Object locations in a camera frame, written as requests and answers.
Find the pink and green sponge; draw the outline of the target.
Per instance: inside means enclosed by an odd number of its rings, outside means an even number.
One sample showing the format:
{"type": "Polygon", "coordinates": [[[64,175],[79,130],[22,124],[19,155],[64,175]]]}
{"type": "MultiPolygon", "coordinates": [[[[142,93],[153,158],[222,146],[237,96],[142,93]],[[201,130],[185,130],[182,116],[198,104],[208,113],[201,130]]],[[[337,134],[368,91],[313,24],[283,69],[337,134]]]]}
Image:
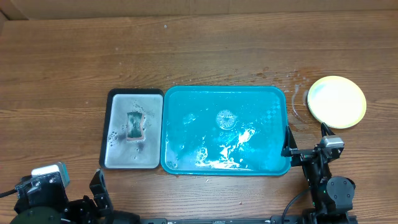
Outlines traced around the pink and green sponge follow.
{"type": "Polygon", "coordinates": [[[145,117],[140,112],[127,113],[127,140],[140,141],[144,139],[144,121],[145,117]]]}

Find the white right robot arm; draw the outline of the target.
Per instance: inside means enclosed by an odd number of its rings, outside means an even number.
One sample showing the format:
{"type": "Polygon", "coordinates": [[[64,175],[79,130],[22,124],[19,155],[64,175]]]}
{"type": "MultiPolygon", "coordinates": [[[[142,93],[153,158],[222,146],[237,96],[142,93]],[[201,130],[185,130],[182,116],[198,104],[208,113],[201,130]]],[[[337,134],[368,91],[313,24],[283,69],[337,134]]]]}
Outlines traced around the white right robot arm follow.
{"type": "Polygon", "coordinates": [[[292,167],[301,167],[308,189],[295,196],[274,223],[357,223],[348,215],[353,209],[355,183],[346,177],[333,177],[329,163],[340,158],[344,141],[325,123],[321,124],[322,138],[312,149],[299,149],[289,127],[285,130],[281,156],[290,158],[292,167]],[[305,194],[310,193],[313,208],[301,215],[287,216],[289,208],[305,194]]]}

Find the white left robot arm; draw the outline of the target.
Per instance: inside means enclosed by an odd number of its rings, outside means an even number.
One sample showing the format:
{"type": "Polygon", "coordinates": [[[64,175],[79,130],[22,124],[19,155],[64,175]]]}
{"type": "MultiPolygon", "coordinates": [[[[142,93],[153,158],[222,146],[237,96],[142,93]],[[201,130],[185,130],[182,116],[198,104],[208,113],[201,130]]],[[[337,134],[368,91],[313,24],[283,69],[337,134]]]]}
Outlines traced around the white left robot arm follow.
{"type": "Polygon", "coordinates": [[[60,172],[26,176],[16,185],[18,200],[14,210],[17,215],[11,222],[140,224],[139,215],[113,208],[101,169],[95,172],[90,190],[93,198],[85,195],[82,199],[70,201],[60,172]]]}

